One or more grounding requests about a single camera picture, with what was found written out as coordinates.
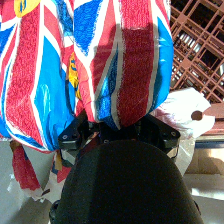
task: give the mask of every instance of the red stripe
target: red stripe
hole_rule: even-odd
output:
[[[74,0],[69,0],[72,10],[74,10]]]
[[[9,59],[11,57],[11,54],[12,54],[12,51],[15,47],[15,40],[16,40],[16,32],[17,32],[17,29],[13,35],[13,38],[12,38],[12,41],[7,49],[7,52],[6,52],[6,55],[3,59],[3,62],[2,62],[2,71],[1,71],[1,75],[0,75],[0,98],[2,97],[2,88],[3,88],[3,83],[4,83],[4,79],[5,79],[5,69],[9,63]]]
[[[115,31],[116,31],[116,21],[114,14],[114,5],[113,1],[110,0],[105,18],[103,33],[100,38],[99,45],[97,47],[97,53],[90,65],[90,69],[93,76],[92,81],[93,81],[94,93],[101,79],[106,62],[111,54]]]
[[[44,25],[54,36],[54,38],[58,42],[58,46],[60,47],[60,49],[62,49],[62,41],[58,28],[58,20],[46,6],[44,6]]]
[[[168,20],[168,17],[167,17],[167,13],[166,13],[166,9],[165,9],[165,6],[164,6],[164,3],[163,3],[163,0],[156,0],[156,4],[158,5],[159,9],[161,10],[166,22],[167,22],[167,25],[170,27],[170,22]]]
[[[83,103],[81,100],[78,101],[77,105],[76,105],[76,113],[75,113],[75,116],[78,117],[79,114],[81,114],[81,112],[84,110],[84,107],[83,107]]]
[[[94,122],[95,119],[93,117],[93,112],[91,108],[91,97],[90,97],[90,90],[89,90],[89,77],[85,67],[83,66],[82,62],[78,59],[75,55],[75,63],[76,69],[78,71],[79,76],[79,90],[82,97],[83,106],[86,110],[86,114],[88,116],[88,120]]]
[[[64,53],[63,53],[63,56],[62,56],[62,62],[68,66],[68,63],[69,63],[69,58],[71,56],[71,54],[74,52],[74,46],[70,46],[70,47],[66,47],[64,48]]]
[[[15,11],[14,11],[14,1],[12,0],[1,0],[3,1],[0,3],[1,8],[1,15],[2,15],[2,22],[9,21],[16,17]]]
[[[39,38],[39,6],[22,18],[17,57],[6,99],[8,121],[43,145],[30,95],[34,86]]]
[[[122,1],[122,31],[125,44],[123,80],[118,114],[123,126],[145,115],[153,69],[154,40],[150,1]]]

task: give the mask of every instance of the blue fabric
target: blue fabric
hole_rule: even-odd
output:
[[[7,30],[0,31],[0,55],[2,54],[2,52],[4,50],[4,47],[8,41],[9,35],[11,34],[13,28],[14,28],[14,26],[12,26],[11,28],[9,28]]]
[[[95,26],[103,0],[92,0],[74,11],[74,38],[81,51],[88,55],[89,46],[95,35]]]
[[[63,28],[63,35],[66,36],[73,36],[73,21],[70,17],[66,3],[64,0],[52,0],[57,7],[59,21],[62,24]]]
[[[116,87],[117,78],[117,61],[118,61],[118,47],[116,53],[111,60],[111,64],[104,80],[101,92],[96,101],[98,119],[104,121],[108,126],[114,130],[118,130],[111,116],[111,95]]]
[[[162,21],[158,18],[159,63],[154,85],[153,105],[150,112],[159,107],[167,98],[173,64],[173,41]]]
[[[43,60],[36,91],[35,105],[39,112],[48,150],[59,149],[58,136],[74,120],[67,102],[66,74],[60,68],[60,58],[44,38]]]
[[[9,132],[5,128],[5,123],[3,122],[3,120],[1,119],[1,117],[0,117],[0,133],[5,138],[11,138]]]

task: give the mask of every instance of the black plastic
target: black plastic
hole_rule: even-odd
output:
[[[68,175],[55,224],[202,224],[175,164],[140,141],[102,144]]]

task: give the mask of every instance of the floor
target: floor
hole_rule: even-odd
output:
[[[51,203],[47,200],[45,200],[44,203],[40,203],[34,202],[33,199],[25,199],[21,206],[18,198],[15,199],[13,195],[8,192],[7,188],[10,184],[10,175],[13,173],[11,166],[12,152],[8,142],[0,143],[0,152],[0,168],[4,171],[0,175],[1,224],[48,224]],[[41,185],[44,186],[48,180],[52,155],[43,155],[28,148],[26,148],[26,152],[33,163]],[[195,177],[194,175],[197,174],[204,174],[207,176],[206,178],[202,176]],[[209,177],[214,177],[213,174],[217,174],[218,176],[224,175],[224,149],[196,150],[192,163],[187,170],[187,175],[184,177],[184,181],[189,190],[200,189],[201,187],[205,188],[207,183],[212,183],[214,186],[220,187],[219,190],[224,197],[224,181],[219,185],[217,185],[217,181],[216,185],[215,181],[206,182],[206,179]],[[224,200],[199,196],[193,196],[193,198],[201,209],[205,224],[224,223]]]

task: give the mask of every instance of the union jack fabric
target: union jack fabric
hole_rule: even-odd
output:
[[[167,97],[166,0],[0,2],[0,133],[50,152],[83,109],[117,130]]]
[[[74,1],[74,51],[88,118],[120,129],[169,92],[173,45],[163,0]]]

